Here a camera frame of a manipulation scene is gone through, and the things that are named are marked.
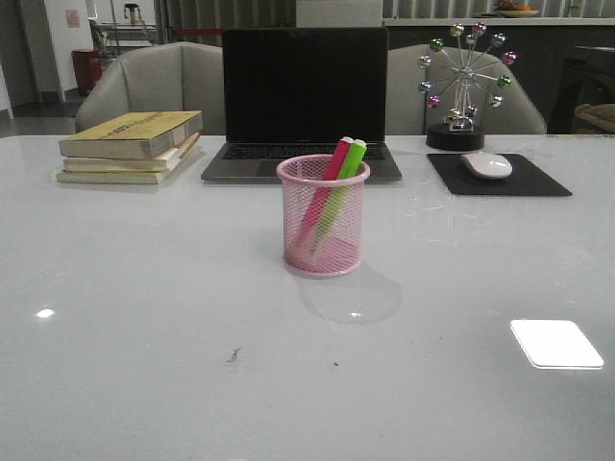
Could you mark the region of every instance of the bowl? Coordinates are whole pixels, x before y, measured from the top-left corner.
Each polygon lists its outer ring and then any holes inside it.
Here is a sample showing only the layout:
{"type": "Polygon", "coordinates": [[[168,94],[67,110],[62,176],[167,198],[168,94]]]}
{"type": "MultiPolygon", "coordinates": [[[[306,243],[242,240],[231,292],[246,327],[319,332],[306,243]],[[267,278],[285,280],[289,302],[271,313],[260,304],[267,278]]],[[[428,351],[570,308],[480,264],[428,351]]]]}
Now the bowl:
{"type": "Polygon", "coordinates": [[[495,10],[503,17],[532,17],[540,13],[540,10],[495,10]]]}

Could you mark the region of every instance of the marker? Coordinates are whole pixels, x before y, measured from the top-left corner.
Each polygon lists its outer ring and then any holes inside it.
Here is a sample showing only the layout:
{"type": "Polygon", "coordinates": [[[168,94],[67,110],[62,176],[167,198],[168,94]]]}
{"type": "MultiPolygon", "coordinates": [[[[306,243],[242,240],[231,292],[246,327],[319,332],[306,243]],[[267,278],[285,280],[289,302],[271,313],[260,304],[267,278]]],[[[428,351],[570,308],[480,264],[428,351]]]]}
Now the marker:
{"type": "MultiPolygon", "coordinates": [[[[366,151],[367,144],[365,144],[365,141],[355,139],[355,142],[353,142],[350,146],[346,159],[337,174],[337,178],[339,180],[345,180],[355,176],[357,174],[358,166],[361,164],[366,151]]],[[[351,186],[349,185],[335,187],[331,191],[327,204],[320,213],[320,219],[316,224],[316,236],[311,246],[312,253],[318,249],[318,246],[322,243],[323,239],[333,227],[333,223],[335,222],[337,215],[344,206],[346,195],[350,192],[350,187],[351,186]]]]}
{"type": "Polygon", "coordinates": [[[355,139],[355,142],[350,146],[348,155],[337,174],[337,178],[339,180],[345,180],[356,175],[358,166],[361,164],[365,152],[367,152],[367,144],[365,144],[365,141],[355,139]]]}
{"type": "MultiPolygon", "coordinates": [[[[333,151],[331,160],[329,160],[329,163],[325,168],[325,173],[323,173],[322,177],[323,180],[332,181],[337,179],[352,143],[353,139],[349,136],[344,136],[339,140],[335,150],[333,151]]],[[[297,236],[297,241],[295,242],[296,246],[303,244],[311,229],[318,222],[320,213],[327,202],[330,192],[331,189],[328,187],[318,187],[314,192],[311,202],[309,203],[309,207],[306,210],[306,214],[304,214],[304,218],[301,221],[299,235],[297,236]]]]}

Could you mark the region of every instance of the green marker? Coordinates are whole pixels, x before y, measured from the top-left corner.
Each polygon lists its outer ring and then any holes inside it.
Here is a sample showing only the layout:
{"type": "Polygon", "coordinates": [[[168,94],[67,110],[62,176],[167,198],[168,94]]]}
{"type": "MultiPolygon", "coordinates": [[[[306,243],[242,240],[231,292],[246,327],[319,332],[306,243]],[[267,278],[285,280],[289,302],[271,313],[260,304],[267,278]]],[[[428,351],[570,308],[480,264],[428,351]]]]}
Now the green marker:
{"type": "MultiPolygon", "coordinates": [[[[365,144],[365,141],[355,139],[355,142],[353,142],[350,146],[350,150],[346,155],[346,159],[344,160],[342,167],[339,169],[337,178],[339,180],[346,180],[355,176],[357,174],[358,166],[361,164],[366,151],[367,144],[365,144]]],[[[320,213],[318,223],[316,223],[316,235],[311,247],[312,253],[318,249],[324,238],[331,230],[337,215],[344,206],[344,199],[348,195],[348,192],[350,192],[350,187],[351,186],[349,185],[334,187],[331,194],[329,194],[325,207],[320,213]]]]}
{"type": "Polygon", "coordinates": [[[344,159],[344,163],[342,163],[342,167],[339,169],[337,178],[339,180],[345,180],[356,175],[358,166],[361,164],[366,151],[367,144],[365,144],[365,141],[355,139],[355,142],[351,144],[348,154],[344,159]]]}

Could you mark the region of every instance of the yellow book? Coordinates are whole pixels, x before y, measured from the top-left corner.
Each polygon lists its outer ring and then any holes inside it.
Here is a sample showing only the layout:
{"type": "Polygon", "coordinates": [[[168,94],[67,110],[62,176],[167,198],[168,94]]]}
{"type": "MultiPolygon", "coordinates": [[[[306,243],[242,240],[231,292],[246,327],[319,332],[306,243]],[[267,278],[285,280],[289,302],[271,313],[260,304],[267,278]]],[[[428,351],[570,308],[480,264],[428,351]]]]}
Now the yellow book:
{"type": "Polygon", "coordinates": [[[196,145],[198,134],[195,134],[179,149],[183,154],[178,161],[168,168],[159,171],[145,171],[135,169],[109,170],[109,171],[60,171],[56,174],[58,182],[72,182],[84,184],[158,184],[166,179],[177,168],[181,161],[188,156],[196,145]]]}
{"type": "Polygon", "coordinates": [[[203,129],[199,110],[129,112],[60,141],[65,157],[150,159],[203,129]]]}
{"type": "Polygon", "coordinates": [[[95,172],[106,171],[163,171],[172,170],[182,161],[187,150],[199,138],[195,133],[185,141],[152,159],[126,160],[121,158],[86,158],[67,157],[64,159],[64,171],[95,172]]]}

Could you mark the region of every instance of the pink mesh pen holder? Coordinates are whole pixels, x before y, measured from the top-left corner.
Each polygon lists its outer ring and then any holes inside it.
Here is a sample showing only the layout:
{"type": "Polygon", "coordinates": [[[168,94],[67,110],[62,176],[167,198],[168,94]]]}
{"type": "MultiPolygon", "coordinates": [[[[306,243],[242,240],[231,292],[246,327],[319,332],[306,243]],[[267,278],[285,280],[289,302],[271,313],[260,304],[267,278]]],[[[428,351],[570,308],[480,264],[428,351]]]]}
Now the pink mesh pen holder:
{"type": "Polygon", "coordinates": [[[322,181],[330,155],[289,158],[278,165],[283,187],[284,260],[317,277],[346,274],[361,261],[363,184],[369,166],[357,175],[322,181]]]}

